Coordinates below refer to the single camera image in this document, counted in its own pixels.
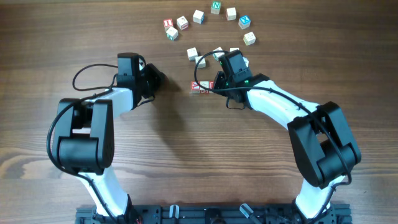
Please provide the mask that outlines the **red M letter block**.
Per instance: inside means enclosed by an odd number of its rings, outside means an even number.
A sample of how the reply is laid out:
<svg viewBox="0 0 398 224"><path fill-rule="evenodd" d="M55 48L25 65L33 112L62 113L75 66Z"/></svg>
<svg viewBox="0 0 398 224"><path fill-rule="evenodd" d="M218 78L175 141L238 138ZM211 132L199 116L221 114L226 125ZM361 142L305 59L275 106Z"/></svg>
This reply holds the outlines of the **red M letter block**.
<svg viewBox="0 0 398 224"><path fill-rule="evenodd" d="M213 93L212 89L214 88L214 81L209 81L209 93Z"/></svg>

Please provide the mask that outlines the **green B letter block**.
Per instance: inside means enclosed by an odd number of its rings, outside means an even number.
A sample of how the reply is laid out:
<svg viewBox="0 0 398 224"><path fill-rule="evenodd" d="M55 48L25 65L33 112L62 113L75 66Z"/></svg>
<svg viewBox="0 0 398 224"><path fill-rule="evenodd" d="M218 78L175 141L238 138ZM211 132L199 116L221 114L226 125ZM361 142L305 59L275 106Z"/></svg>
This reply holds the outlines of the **green B letter block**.
<svg viewBox="0 0 398 224"><path fill-rule="evenodd" d="M214 49L213 58L218 61L221 56L224 55L224 51L221 47Z"/></svg>

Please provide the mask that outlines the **red-sided Z block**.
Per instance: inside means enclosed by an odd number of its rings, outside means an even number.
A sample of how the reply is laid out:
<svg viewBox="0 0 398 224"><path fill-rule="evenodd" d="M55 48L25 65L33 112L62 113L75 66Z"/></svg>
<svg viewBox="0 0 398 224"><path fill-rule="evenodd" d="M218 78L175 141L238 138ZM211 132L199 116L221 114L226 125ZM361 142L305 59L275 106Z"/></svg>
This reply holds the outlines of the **red-sided Z block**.
<svg viewBox="0 0 398 224"><path fill-rule="evenodd" d="M235 47L233 47L233 48L230 48L230 49L229 49L229 51L230 51L230 52L233 52L233 51L235 51L235 50L239 50L239 48L237 48L237 47L236 47L236 48L235 48Z"/></svg>

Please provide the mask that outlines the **red Q picture block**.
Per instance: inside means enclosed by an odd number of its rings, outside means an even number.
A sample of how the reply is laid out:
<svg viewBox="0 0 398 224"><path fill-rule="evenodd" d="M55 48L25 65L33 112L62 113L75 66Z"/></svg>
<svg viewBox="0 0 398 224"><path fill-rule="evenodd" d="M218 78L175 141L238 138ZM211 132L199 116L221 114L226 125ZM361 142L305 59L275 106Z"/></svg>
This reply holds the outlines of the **red Q picture block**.
<svg viewBox="0 0 398 224"><path fill-rule="evenodd" d="M209 81L200 81L200 93L209 93L208 89L210 87Z"/></svg>

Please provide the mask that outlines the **blue E letter block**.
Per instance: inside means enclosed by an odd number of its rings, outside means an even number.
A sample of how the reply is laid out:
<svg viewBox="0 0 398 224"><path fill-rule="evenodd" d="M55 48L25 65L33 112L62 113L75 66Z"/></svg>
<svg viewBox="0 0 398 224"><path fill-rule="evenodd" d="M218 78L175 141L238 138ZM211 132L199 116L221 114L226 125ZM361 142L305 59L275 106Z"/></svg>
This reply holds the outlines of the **blue E letter block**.
<svg viewBox="0 0 398 224"><path fill-rule="evenodd" d="M202 59L201 56L195 57L195 66L197 67L197 69L205 68L206 67L205 59Z"/></svg>

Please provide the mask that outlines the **red A letter block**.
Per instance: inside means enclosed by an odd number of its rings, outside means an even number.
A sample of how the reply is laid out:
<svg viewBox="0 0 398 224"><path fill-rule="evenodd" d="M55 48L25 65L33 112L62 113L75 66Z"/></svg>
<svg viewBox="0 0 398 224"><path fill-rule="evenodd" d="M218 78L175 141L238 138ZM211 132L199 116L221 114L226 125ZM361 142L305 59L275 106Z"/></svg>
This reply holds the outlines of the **red A letter block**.
<svg viewBox="0 0 398 224"><path fill-rule="evenodd" d="M198 85L197 82L191 82L190 88L191 88L190 93L192 94L200 93L200 86Z"/></svg>

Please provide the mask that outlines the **green E W block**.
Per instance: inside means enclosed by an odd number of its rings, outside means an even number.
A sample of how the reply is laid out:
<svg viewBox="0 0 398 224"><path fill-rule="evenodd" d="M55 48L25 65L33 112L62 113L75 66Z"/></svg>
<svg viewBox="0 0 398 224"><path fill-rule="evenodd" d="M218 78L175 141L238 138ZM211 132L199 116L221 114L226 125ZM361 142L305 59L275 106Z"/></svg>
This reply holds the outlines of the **green E W block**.
<svg viewBox="0 0 398 224"><path fill-rule="evenodd" d="M187 49L187 56L189 61L195 60L198 57L198 52L195 47Z"/></svg>

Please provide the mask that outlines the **green N letter block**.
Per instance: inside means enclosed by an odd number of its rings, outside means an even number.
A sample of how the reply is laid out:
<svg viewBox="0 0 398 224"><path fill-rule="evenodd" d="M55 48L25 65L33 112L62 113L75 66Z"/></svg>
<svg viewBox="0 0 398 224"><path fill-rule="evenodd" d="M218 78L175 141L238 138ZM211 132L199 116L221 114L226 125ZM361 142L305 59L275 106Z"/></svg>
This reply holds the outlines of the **green N letter block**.
<svg viewBox="0 0 398 224"><path fill-rule="evenodd" d="M221 11L221 2L220 1L213 1L211 3L211 13L212 14L219 14Z"/></svg>

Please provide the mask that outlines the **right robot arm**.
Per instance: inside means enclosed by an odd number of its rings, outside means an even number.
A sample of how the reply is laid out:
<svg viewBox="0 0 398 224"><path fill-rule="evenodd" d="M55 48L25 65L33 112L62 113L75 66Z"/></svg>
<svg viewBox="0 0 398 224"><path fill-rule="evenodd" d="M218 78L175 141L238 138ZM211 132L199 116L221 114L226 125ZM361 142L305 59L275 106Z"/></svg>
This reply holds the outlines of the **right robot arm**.
<svg viewBox="0 0 398 224"><path fill-rule="evenodd" d="M349 185L361 152L341 108L300 99L279 88L269 77L253 75L239 50L213 52L222 70L213 91L264 113L289 132L297 168L303 176L295 206L308 221L330 208L336 188Z"/></svg>

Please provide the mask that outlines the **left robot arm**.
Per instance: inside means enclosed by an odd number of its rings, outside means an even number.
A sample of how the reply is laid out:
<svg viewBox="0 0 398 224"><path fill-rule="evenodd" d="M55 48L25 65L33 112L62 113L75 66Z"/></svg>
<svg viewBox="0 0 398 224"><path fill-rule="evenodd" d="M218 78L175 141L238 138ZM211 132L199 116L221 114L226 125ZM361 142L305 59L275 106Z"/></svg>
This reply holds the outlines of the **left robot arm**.
<svg viewBox="0 0 398 224"><path fill-rule="evenodd" d="M142 218L121 188L111 164L114 119L154 101L165 75L137 53L118 54L118 69L102 93L64 98L47 134L47 154L60 171L79 179L95 207L79 209L79 222L140 223Z"/></svg>

